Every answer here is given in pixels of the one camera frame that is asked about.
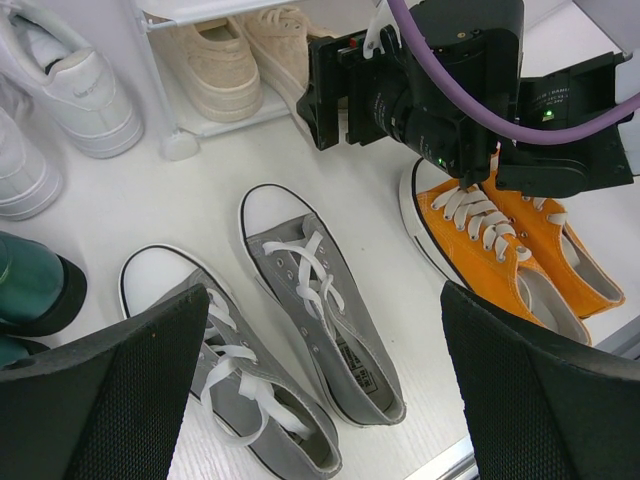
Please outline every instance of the purple tube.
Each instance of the purple tube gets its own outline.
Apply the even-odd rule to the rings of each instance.
[[[562,145],[590,137],[640,109],[640,93],[638,93],[603,115],[577,127],[549,131],[515,125],[487,110],[449,75],[433,54],[429,45],[427,45],[424,36],[420,33],[407,8],[405,0],[388,0],[388,3],[407,46],[418,59],[425,72],[431,77],[433,83],[442,90],[456,107],[480,125],[498,135],[532,145]]]

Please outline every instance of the gray fabric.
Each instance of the gray fabric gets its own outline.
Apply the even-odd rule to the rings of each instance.
[[[378,385],[377,388],[388,389],[392,398],[391,403],[384,408],[379,408],[365,393],[365,387],[354,378],[341,354],[341,348],[344,352],[345,346],[336,343],[326,324],[308,314],[302,298],[297,295],[299,256],[285,251],[274,252],[270,256],[264,253],[262,246],[265,242],[308,241],[315,231],[323,236],[316,257],[323,263],[327,273],[334,275],[333,286],[346,304],[345,312],[341,314],[329,296],[329,301],[323,306],[325,315],[330,322],[340,325],[352,337],[351,341],[359,344],[364,352],[360,361],[364,365],[372,365],[373,369],[380,372],[379,380],[383,385]],[[258,270],[284,310],[299,331],[304,329],[308,332],[306,337],[302,336],[329,385],[328,393],[342,413],[360,425],[394,425],[404,420],[406,407],[393,362],[371,320],[349,267],[317,215],[312,213],[293,219],[248,238],[247,244]]]
[[[258,358],[257,365],[250,360],[236,359],[241,370],[271,382],[276,390],[276,397],[280,388],[288,392],[298,402],[298,411],[302,411],[305,417],[301,418],[303,423],[307,425],[311,423],[316,429],[312,438],[305,441],[310,442],[316,452],[314,455],[316,458],[313,459],[305,452],[305,445],[301,439],[295,441],[273,419],[269,420],[260,438],[249,448],[269,470],[285,480],[316,480],[335,476],[342,468],[342,458],[338,450],[338,434],[333,421],[269,353],[238,311],[237,306],[215,280],[199,269],[167,295],[175,294],[198,283],[222,295],[229,306],[230,315],[237,325],[238,333],[211,316],[209,316],[208,327],[212,322],[227,345],[248,345]],[[198,397],[207,375],[218,364],[219,359],[218,354],[203,343],[191,384],[192,392]],[[211,400],[216,415],[237,434],[247,436],[260,428],[261,416],[254,401],[238,394],[239,386],[240,374],[236,372],[211,389]]]

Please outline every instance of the shoelace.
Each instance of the shoelace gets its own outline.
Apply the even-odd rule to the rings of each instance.
[[[444,207],[444,219],[453,220],[459,232],[465,228],[469,232],[469,238],[475,242],[480,239],[480,228],[485,227],[482,235],[482,243],[486,251],[495,249],[498,262],[504,262],[507,257],[505,252],[509,248],[509,242],[503,237],[511,235],[516,237],[516,231],[509,223],[509,219],[495,204],[487,198],[480,189],[467,192],[456,187],[438,196],[431,204],[434,210]],[[471,217],[467,226],[467,217]],[[516,249],[518,261],[524,262],[531,258],[528,248],[519,246]]]
[[[266,8],[264,10],[260,10],[258,13],[258,21],[261,23],[278,25],[282,15],[297,13],[299,11],[300,9],[296,7]]]
[[[264,253],[271,255],[277,251],[285,251],[300,255],[300,267],[298,269],[298,283],[296,293],[303,299],[304,307],[316,320],[324,319],[322,299],[328,300],[329,295],[338,305],[341,313],[344,312],[344,299],[333,284],[333,275],[327,274],[325,268],[316,258],[316,251],[323,237],[320,232],[314,232],[309,242],[301,247],[299,245],[282,242],[265,242],[262,245]],[[311,280],[311,270],[318,280]]]
[[[211,299],[209,302],[209,315],[228,325],[234,331],[237,331],[236,322],[234,322],[229,315],[229,305],[227,305],[222,295],[213,289],[207,289],[207,292]],[[219,335],[219,333],[216,327],[207,328],[204,339],[208,340]],[[220,425],[219,420],[213,415],[211,388],[239,368],[237,359],[246,358],[256,364],[258,359],[253,350],[239,345],[217,346],[213,347],[213,351],[216,353],[224,353],[224,355],[220,358],[218,364],[209,372],[209,375],[207,375],[200,399],[202,405],[209,412],[208,415],[213,417],[213,433],[218,440],[231,447],[246,447],[251,445],[262,435],[264,429],[267,428],[269,418],[273,418],[282,428],[305,440],[311,437],[313,429],[304,425],[295,414],[287,410],[276,400],[273,385],[247,372],[241,372],[240,374],[240,388],[238,393],[249,400],[255,400],[260,409],[262,423],[258,431],[246,437],[236,437],[227,433],[222,425]]]
[[[523,196],[522,200],[525,202],[530,202],[532,200],[531,197]],[[533,208],[536,209],[537,212],[541,212],[544,208],[545,202],[548,198],[542,197],[534,197],[533,198]],[[564,226],[567,223],[567,214],[566,213],[553,213],[551,215],[547,215],[547,220],[549,220],[554,225]]]

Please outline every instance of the white floor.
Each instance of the white floor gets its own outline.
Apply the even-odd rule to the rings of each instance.
[[[525,73],[546,73],[610,49],[608,40],[588,26],[574,30],[582,17],[569,8],[558,24],[531,32]],[[30,127],[30,136],[63,169],[67,185],[42,215],[22,223],[0,222],[0,229],[46,243],[81,266],[89,279],[80,316],[46,339],[50,346],[119,321],[122,263],[143,245],[169,243],[225,275],[265,344],[322,398],[308,380],[313,377],[308,359],[300,355],[303,347],[287,341],[295,337],[291,322],[249,277],[238,249],[237,209],[243,194],[260,183],[280,183],[315,207],[340,244],[396,362],[409,407],[407,420],[393,428],[360,430],[336,419],[345,463],[338,478],[402,480],[467,434],[440,323],[443,281],[405,235],[400,218],[398,181],[415,160],[408,149],[385,140],[320,153],[283,118],[204,142],[197,157],[181,163],[159,158],[153,134],[125,155],[99,161],[73,150],[43,115],[36,115]],[[640,187],[584,194],[567,203],[572,225],[628,296],[622,308],[589,320],[597,342],[640,313],[635,277],[640,259],[632,253],[640,241]],[[189,400],[170,478],[271,477],[246,451],[216,442],[200,406]]]

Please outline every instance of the orange sneaker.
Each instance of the orange sneaker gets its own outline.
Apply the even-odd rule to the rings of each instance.
[[[457,180],[419,160],[402,177],[400,207],[409,235],[445,277],[503,310],[591,344],[509,219],[478,187],[462,190]]]
[[[584,319],[619,307],[624,293],[589,255],[555,200],[496,189],[496,173],[482,184],[487,197],[510,219],[575,314]]]

